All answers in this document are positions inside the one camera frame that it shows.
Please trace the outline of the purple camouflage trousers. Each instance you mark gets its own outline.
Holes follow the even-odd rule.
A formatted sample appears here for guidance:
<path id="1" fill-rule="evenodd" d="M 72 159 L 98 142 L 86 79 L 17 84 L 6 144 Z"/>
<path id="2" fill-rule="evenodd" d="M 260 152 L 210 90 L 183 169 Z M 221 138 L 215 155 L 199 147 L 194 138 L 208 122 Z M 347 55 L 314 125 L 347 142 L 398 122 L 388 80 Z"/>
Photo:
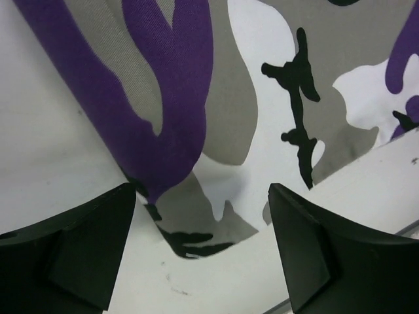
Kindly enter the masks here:
<path id="1" fill-rule="evenodd" d="M 177 256 L 418 125 L 417 1 L 17 1 Z"/>

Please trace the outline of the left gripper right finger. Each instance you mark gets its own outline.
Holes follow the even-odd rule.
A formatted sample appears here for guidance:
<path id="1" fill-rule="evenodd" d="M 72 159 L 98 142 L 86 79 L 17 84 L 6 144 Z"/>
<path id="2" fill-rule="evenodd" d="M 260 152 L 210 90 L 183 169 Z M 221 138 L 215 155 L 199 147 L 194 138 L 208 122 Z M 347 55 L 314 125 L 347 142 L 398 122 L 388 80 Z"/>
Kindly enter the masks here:
<path id="1" fill-rule="evenodd" d="M 294 313 L 417 313 L 418 240 L 328 211 L 282 184 L 268 202 Z"/>

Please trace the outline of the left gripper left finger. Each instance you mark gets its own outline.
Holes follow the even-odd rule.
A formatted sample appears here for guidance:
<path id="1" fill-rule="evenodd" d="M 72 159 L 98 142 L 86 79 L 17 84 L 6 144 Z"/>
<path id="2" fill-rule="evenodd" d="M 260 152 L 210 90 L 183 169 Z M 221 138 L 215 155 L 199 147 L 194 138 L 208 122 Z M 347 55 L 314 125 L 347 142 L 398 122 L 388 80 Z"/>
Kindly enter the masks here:
<path id="1" fill-rule="evenodd" d="M 1 310 L 107 311 L 136 204 L 124 183 L 1 234 Z"/>

